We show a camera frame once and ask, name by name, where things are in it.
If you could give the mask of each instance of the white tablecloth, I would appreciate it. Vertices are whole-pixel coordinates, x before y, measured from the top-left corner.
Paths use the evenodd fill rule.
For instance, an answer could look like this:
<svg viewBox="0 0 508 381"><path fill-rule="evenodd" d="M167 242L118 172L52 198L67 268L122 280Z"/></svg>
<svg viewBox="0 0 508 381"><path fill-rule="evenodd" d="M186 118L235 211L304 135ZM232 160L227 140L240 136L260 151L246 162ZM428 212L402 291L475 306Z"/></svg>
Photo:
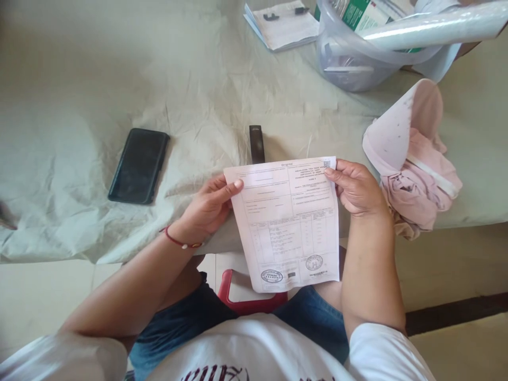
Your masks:
<svg viewBox="0 0 508 381"><path fill-rule="evenodd" d="M337 155L369 165L361 137L419 77L348 94L314 44L270 53L233 0L12 0L0 28L1 261L122 262L181 215L202 183L248 164L249 124L267 161ZM464 189L438 228L508 220L508 35L441 83L441 136ZM133 127L171 136L153 205L108 201ZM348 216L341 211L341 236ZM234 219L201 249L241 250Z"/></svg>

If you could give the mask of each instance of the folded clothing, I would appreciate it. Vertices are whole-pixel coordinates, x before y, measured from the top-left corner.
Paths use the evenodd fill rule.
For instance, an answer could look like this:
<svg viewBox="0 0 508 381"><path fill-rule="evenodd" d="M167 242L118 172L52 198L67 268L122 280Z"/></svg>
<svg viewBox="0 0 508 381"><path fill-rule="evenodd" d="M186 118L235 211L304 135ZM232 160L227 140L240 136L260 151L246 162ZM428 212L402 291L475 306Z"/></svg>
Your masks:
<svg viewBox="0 0 508 381"><path fill-rule="evenodd" d="M367 129L363 149L381 175L395 231L409 240L431 231L438 212L451 208L462 188L437 134L442 98L423 79Z"/></svg>

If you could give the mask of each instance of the tiled floor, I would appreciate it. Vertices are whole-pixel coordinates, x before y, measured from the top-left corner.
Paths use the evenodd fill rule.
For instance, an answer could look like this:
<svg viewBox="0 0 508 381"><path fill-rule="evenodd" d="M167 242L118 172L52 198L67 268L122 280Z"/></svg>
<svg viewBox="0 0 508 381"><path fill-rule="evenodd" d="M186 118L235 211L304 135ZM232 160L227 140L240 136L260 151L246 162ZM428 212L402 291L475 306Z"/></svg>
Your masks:
<svg viewBox="0 0 508 381"><path fill-rule="evenodd" d="M397 266L408 311L477 295L508 292L508 223L424 234L397 241ZM0 361L55 332L69 313L120 265L85 261L0 266ZM219 289L224 270L247 275L240 253L208 255L200 269ZM232 301L259 298L246 276L234 279Z"/></svg>
<svg viewBox="0 0 508 381"><path fill-rule="evenodd" d="M411 338L437 380L506 380L508 313Z"/></svg>

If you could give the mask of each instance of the person's left hand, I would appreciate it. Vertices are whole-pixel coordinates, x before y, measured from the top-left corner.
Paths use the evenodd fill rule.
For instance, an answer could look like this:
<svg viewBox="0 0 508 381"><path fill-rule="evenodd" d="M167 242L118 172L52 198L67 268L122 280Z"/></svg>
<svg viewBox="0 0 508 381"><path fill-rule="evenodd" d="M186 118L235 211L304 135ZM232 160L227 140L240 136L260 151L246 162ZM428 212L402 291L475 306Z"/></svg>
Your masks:
<svg viewBox="0 0 508 381"><path fill-rule="evenodd" d="M184 243L203 242L224 223L231 208L231 197L243 189L243 181L227 184L224 175L210 179L196 194L183 216L168 233Z"/></svg>

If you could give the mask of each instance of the hand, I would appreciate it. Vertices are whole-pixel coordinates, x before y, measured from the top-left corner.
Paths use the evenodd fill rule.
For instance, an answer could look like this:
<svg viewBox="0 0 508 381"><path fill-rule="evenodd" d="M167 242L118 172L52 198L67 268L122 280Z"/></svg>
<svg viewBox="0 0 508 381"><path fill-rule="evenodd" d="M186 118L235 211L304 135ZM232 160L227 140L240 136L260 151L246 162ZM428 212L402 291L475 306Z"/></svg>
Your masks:
<svg viewBox="0 0 508 381"><path fill-rule="evenodd" d="M337 170L327 168L324 174L337 184L337 196L352 216L389 215L385 197L364 165L337 159Z"/></svg>
<svg viewBox="0 0 508 381"><path fill-rule="evenodd" d="M243 189L243 181L227 184L224 175L209 180L196 194L184 215L170 226L170 236L183 243L199 243L215 233L231 208L231 197Z"/></svg>

